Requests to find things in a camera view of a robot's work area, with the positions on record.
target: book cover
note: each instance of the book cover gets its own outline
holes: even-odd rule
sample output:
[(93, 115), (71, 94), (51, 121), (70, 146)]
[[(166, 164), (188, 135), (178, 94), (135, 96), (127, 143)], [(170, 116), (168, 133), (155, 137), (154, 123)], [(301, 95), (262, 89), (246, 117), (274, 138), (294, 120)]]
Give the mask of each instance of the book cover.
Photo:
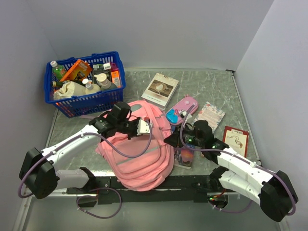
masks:
[(176, 79), (156, 73), (141, 97), (164, 110), (178, 83)]
[(206, 102), (193, 122), (196, 122), (197, 120), (206, 120), (214, 132), (225, 114), (226, 113), (220, 108)]
[[(186, 144), (190, 148), (194, 148), (191, 144)], [(185, 147), (177, 148), (174, 151), (174, 166), (191, 169), (193, 165), (193, 151)]]
[(243, 157), (247, 156), (249, 132), (229, 126), (225, 127), (223, 141)]

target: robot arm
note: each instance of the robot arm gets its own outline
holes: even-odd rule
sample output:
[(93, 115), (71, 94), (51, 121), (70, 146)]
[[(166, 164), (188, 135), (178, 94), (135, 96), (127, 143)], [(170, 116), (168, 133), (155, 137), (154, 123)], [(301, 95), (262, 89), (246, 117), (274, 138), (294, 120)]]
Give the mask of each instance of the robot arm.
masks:
[(82, 189), (91, 182), (93, 174), (85, 167), (76, 170), (60, 170), (61, 167), (79, 152), (98, 144), (102, 139), (106, 140), (114, 136), (116, 132), (127, 134), (128, 139), (149, 134), (151, 129), (148, 123), (140, 117), (129, 121), (127, 118), (129, 112), (128, 104), (117, 103), (111, 111), (94, 118), (81, 131), (64, 141), (42, 151), (36, 148), (29, 150), (19, 178), (38, 199), (45, 198), (55, 189)]
[(205, 158), (220, 165), (213, 170), (211, 177), (223, 188), (255, 201), (272, 220), (279, 222), (295, 212), (298, 197), (288, 176), (282, 171), (275, 173), (267, 170), (236, 153), (214, 138), (207, 121), (196, 121), (193, 128), (187, 124), (176, 127), (164, 142), (173, 147), (182, 147), (185, 143), (201, 147), (200, 150), (192, 150), (202, 151)]

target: white bottle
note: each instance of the white bottle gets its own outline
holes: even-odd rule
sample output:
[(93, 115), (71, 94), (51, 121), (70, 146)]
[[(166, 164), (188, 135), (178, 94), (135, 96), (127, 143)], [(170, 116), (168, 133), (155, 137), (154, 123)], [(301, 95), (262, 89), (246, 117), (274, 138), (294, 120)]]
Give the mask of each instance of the white bottle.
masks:
[(109, 79), (107, 79), (107, 75), (104, 73), (100, 73), (99, 75), (94, 75), (94, 77), (97, 80), (97, 84), (101, 86), (101, 90), (111, 90), (111, 89), (117, 89), (117, 86), (110, 82)]
[(86, 95), (94, 94), (98, 91), (101, 91), (100, 86), (95, 83), (89, 83), (89, 80), (87, 78), (83, 79), (82, 83), (86, 85)]

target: pink pencil case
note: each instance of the pink pencil case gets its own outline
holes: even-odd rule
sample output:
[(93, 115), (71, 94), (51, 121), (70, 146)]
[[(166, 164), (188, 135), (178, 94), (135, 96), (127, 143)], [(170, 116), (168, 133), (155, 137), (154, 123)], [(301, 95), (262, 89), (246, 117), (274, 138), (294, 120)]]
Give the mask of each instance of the pink pencil case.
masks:
[(193, 97), (186, 96), (182, 100), (180, 100), (176, 105), (174, 105), (173, 108), (171, 108), (167, 112), (167, 120), (172, 125), (179, 125), (183, 122), (183, 118), (180, 116), (180, 114), (183, 111), (187, 111), (191, 106), (193, 105), (192, 110), (190, 111), (190, 114), (193, 114), (199, 106), (199, 103), (197, 100), (195, 100)]

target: blue plastic basket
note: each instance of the blue plastic basket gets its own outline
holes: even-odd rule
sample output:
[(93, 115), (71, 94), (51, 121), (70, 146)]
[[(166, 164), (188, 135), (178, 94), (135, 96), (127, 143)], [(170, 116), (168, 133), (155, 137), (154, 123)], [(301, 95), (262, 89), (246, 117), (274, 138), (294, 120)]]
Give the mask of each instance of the blue plastic basket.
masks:
[[(64, 60), (58, 60), (57, 63), (64, 65), (68, 70), (78, 58), (69, 58)], [(98, 92), (85, 96), (73, 96), (72, 98), (53, 100), (54, 88), (51, 86), (51, 81), (58, 81), (58, 79), (52, 74), (52, 67), (50, 63), (46, 65), (45, 73), (45, 101), (46, 103), (53, 104), (67, 117), (75, 117), (86, 115), (95, 112), (101, 112), (112, 108), (112, 106), (118, 101), (123, 101), (123, 89), (126, 87), (125, 72), (122, 61), (120, 60), (119, 53), (116, 51), (92, 54), (91, 56), (81, 57), (83, 61), (88, 62), (91, 67), (93, 64), (104, 64), (107, 62), (113, 62), (119, 69), (121, 85), (122, 87), (108, 92)], [(88, 79), (92, 79), (92, 73), (87, 76)]]

